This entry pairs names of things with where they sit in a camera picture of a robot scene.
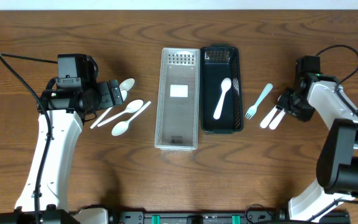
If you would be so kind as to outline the mint green plastic fork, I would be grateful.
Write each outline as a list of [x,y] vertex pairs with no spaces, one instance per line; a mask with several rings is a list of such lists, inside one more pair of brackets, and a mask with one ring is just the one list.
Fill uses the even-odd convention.
[[266,84],[266,86],[262,90],[256,102],[247,110],[245,115],[246,119],[251,119],[256,114],[258,106],[261,104],[264,98],[271,92],[272,89],[273,89],[273,85],[271,83]]

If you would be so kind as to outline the white plastic fork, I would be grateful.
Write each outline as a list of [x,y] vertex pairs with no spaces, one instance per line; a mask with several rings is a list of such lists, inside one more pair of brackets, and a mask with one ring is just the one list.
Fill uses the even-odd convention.
[[269,128],[270,129],[276,129],[277,126],[280,124],[281,120],[283,119],[283,117],[285,116],[285,110],[281,110],[279,112],[278,115],[276,115],[276,117],[274,117],[274,119],[270,122],[269,124]]
[[265,116],[265,118],[260,122],[261,128],[266,128],[270,122],[272,121],[273,117],[275,116],[275,113],[277,112],[277,107],[274,106],[270,112]]

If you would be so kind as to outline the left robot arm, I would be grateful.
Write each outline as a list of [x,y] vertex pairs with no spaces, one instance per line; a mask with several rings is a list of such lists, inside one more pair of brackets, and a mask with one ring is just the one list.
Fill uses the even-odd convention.
[[12,213],[3,223],[118,223],[119,215],[104,205],[90,205],[76,214],[68,209],[68,179],[73,153],[85,123],[83,106],[91,112],[123,102],[117,80],[86,83],[80,78],[53,78],[40,98],[39,137],[32,166]]

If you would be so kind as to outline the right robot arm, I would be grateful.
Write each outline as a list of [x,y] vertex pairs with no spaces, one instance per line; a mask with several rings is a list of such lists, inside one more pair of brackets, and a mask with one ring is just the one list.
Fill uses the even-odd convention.
[[329,132],[315,180],[288,203],[291,220],[318,222],[343,203],[358,204],[358,108],[336,77],[306,72],[285,90],[278,107],[301,121],[314,112]]

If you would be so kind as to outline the white thick plastic spoon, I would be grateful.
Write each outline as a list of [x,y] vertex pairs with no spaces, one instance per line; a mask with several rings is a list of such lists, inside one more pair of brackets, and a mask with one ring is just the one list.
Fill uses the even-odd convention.
[[226,93],[231,89],[232,87],[232,80],[230,78],[225,78],[221,82],[221,95],[219,97],[219,101],[216,105],[213,118],[218,120],[221,117],[222,111],[223,111],[223,104],[226,97]]

